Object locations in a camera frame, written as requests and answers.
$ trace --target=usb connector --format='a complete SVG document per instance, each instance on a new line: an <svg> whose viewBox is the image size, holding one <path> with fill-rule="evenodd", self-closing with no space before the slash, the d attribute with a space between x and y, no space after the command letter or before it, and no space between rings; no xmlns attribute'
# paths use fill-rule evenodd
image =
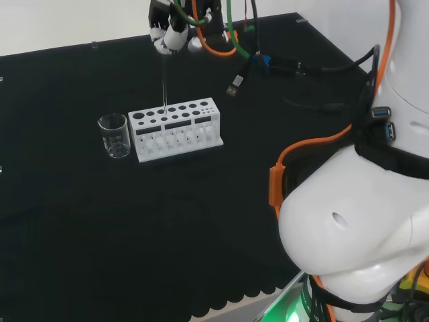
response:
<svg viewBox="0 0 429 322"><path fill-rule="evenodd" d="M373 107L371 116L374 119L388 119L391 116L391 109L390 107Z"/></svg>
<svg viewBox="0 0 429 322"><path fill-rule="evenodd" d="M395 125L392 122L386 123L386 139L388 142L395 141L396 139L396 132L395 132Z"/></svg>
<svg viewBox="0 0 429 322"><path fill-rule="evenodd" d="M234 97L237 94L237 89L235 87L228 87L227 94Z"/></svg>

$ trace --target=orange cable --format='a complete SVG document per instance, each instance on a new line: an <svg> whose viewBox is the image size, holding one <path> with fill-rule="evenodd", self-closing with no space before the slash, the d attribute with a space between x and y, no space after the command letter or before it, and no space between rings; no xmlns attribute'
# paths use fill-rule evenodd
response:
<svg viewBox="0 0 429 322"><path fill-rule="evenodd" d="M198 21L198 10L196 8L196 0L192 0L192 12L194 14L194 19ZM200 39L200 42L204 48L211 54L218 56L218 57L230 57L237 49L234 47L230 52L218 52L217 50L212 49L207 43L204 37L202 36L201 28L199 26L196 27L196 33L198 34L198 38Z"/></svg>
<svg viewBox="0 0 429 322"><path fill-rule="evenodd" d="M386 44L384 45L383 58L381 59L381 64L379 72L377 75L377 82L375 83L375 92L378 91L378 88L383 80L384 73L386 71L386 66L389 60L391 45L393 43L393 34L395 32L395 19L396 19L396 5L395 0L389 0L389 28L387 29Z"/></svg>
<svg viewBox="0 0 429 322"><path fill-rule="evenodd" d="M386 37L386 43L384 46L383 58L381 59L381 64L377 75L375 92L378 91L378 88L381 84L381 80L383 79L383 76L386 70L387 62L389 60L390 50L393 42L393 34L395 31L395 16L396 16L395 0L389 0L389 27L387 30L387 37ZM351 130L351 124L347 126L344 130L342 130L341 132L333 136L328 136L326 138L314 138L314 139L308 139L308 140L302 140L302 141L296 142L295 144L288 146L282 152L282 154L280 154L277 164L270 169L270 176L269 176L269 203L272 207L274 207L277 218L279 218L280 216L280 206L283 203L282 178L283 178L285 167L283 166L282 162L284 157L290 152L298 148L301 148L302 146L333 142L341 138L345 134L347 134L350 130Z"/></svg>

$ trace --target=black strap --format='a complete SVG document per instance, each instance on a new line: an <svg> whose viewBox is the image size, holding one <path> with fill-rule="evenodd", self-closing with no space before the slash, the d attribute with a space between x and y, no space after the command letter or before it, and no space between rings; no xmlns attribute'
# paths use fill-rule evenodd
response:
<svg viewBox="0 0 429 322"><path fill-rule="evenodd" d="M313 276L309 276L310 285L312 288L313 294L315 294L316 298L320 301L323 301L326 304L332 305L333 307L339 307L340 309L345 309L351 311L353 313L372 313L377 312L383 306L387 298L387 294L382 299L379 299L377 302L369 303L369 304L356 304L352 302L345 301L340 299L336 295L328 292L327 290L320 288Z"/></svg>
<svg viewBox="0 0 429 322"><path fill-rule="evenodd" d="M429 159L375 142L355 144L355 149L358 155L383 169L412 178L429 180Z"/></svg>

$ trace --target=yellow component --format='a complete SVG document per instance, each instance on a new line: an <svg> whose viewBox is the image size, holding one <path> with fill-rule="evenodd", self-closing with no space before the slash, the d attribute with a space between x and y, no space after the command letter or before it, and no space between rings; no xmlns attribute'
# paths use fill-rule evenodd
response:
<svg viewBox="0 0 429 322"><path fill-rule="evenodd" d="M413 270L411 270L406 275L406 277L402 280L400 284L400 289L402 290L411 289L411 286L413 285L413 279L414 279L414 276L416 275L416 270L418 269L418 266L413 268ZM429 294L429 277L425 274L424 270L422 271L422 273L418 278L416 290Z"/></svg>

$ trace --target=green cable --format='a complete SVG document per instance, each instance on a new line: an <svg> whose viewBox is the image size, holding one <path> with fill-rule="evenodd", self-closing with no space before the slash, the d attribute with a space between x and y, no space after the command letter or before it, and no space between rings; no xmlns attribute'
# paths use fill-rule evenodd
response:
<svg viewBox="0 0 429 322"><path fill-rule="evenodd" d="M254 25L250 25L250 26L244 28L244 32L254 32L254 31L255 31Z"/></svg>
<svg viewBox="0 0 429 322"><path fill-rule="evenodd" d="M185 19L186 23L189 23L190 25L193 25L194 27L198 27L199 25L204 25L206 21L204 19L195 21L188 17L185 11L183 11L182 6L179 4L179 0L174 0L174 4L177 7L177 11L182 16L183 19Z"/></svg>
<svg viewBox="0 0 429 322"><path fill-rule="evenodd" d="M250 54L246 52L244 49L242 49L234 34L233 15L231 13L231 0L227 0L227 17L228 17L228 30L231 35L231 40L233 41L234 47L236 47L237 51L239 52L240 55L242 55L242 57L244 57L245 59L249 59Z"/></svg>

